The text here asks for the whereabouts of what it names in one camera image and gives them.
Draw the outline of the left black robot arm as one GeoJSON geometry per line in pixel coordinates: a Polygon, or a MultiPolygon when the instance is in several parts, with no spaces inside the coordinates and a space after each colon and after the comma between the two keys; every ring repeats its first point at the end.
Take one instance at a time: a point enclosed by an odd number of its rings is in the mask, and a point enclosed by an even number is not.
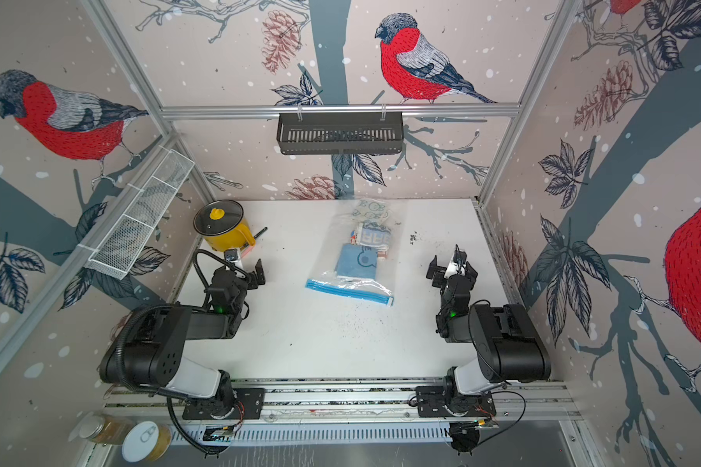
{"type": "Polygon", "coordinates": [[[249,317],[247,292],[266,284],[261,261],[252,272],[204,254],[221,264],[212,280],[203,281],[204,303],[200,307],[181,303],[142,305],[135,309],[99,364],[104,383],[126,387],[150,396],[178,399],[188,404],[187,420],[225,418],[239,399],[231,377],[184,356],[189,341],[230,340],[249,317]]]}

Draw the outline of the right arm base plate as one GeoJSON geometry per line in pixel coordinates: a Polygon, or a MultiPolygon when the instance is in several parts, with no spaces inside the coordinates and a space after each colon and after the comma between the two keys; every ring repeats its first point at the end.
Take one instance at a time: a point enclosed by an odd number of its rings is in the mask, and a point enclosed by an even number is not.
{"type": "Polygon", "coordinates": [[[494,418],[493,400],[487,395],[461,395],[442,385],[415,388],[408,405],[420,418],[494,418]]]}

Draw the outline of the clear vacuum bag blue zip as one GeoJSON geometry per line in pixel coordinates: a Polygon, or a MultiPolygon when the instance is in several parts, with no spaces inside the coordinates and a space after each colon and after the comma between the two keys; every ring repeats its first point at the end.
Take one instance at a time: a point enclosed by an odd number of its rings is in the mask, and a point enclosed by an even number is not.
{"type": "Polygon", "coordinates": [[[405,200],[341,200],[305,287],[390,307],[407,214],[405,200]]]}

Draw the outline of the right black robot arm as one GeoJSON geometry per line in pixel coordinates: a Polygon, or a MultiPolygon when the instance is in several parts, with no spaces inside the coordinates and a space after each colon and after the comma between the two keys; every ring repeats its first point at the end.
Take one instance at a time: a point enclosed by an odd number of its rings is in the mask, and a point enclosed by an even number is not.
{"type": "Polygon", "coordinates": [[[436,333],[448,344],[468,344],[475,352],[472,361],[444,377],[446,404],[469,402],[505,383],[550,379],[548,352],[523,305],[471,301],[478,272],[465,252],[456,252],[446,267],[432,260],[426,278],[440,293],[436,333]]]}

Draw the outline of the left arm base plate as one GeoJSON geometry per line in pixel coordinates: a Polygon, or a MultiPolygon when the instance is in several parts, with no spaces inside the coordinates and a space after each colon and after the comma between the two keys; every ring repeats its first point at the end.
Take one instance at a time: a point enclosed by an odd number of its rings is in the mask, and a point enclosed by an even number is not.
{"type": "Polygon", "coordinates": [[[211,399],[192,399],[185,405],[185,420],[259,420],[266,390],[261,387],[235,388],[211,399]]]}

